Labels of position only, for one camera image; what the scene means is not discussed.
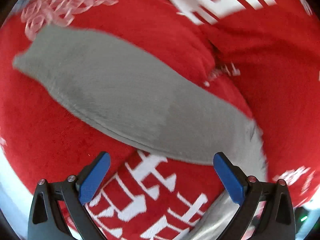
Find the red blanket with white characters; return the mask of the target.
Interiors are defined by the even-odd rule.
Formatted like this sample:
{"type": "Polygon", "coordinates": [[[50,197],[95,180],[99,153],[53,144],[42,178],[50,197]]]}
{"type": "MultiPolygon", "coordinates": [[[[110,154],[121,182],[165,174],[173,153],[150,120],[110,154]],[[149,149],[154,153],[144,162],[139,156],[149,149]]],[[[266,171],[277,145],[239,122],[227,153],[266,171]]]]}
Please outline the red blanket with white characters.
{"type": "MultiPolygon", "coordinates": [[[[229,161],[261,182],[285,180],[293,208],[319,190],[319,18],[306,0],[9,0],[1,10],[1,213],[18,239],[28,239],[41,179],[77,176],[100,152],[111,161],[133,153],[14,67],[51,26],[129,42],[252,118],[266,177],[229,161]]],[[[111,163],[101,184],[118,167],[111,163]]]]}

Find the grey small garment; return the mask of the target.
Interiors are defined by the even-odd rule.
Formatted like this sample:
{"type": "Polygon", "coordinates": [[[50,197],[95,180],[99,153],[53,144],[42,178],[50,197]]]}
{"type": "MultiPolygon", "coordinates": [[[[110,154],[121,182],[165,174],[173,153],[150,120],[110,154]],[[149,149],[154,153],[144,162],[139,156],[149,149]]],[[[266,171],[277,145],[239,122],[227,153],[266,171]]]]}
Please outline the grey small garment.
{"type": "Polygon", "coordinates": [[[64,109],[125,146],[101,184],[96,166],[79,196],[114,239],[219,239],[239,206],[222,189],[218,153],[266,177],[255,121],[133,44],[91,30],[45,27],[14,67],[64,109]]]}

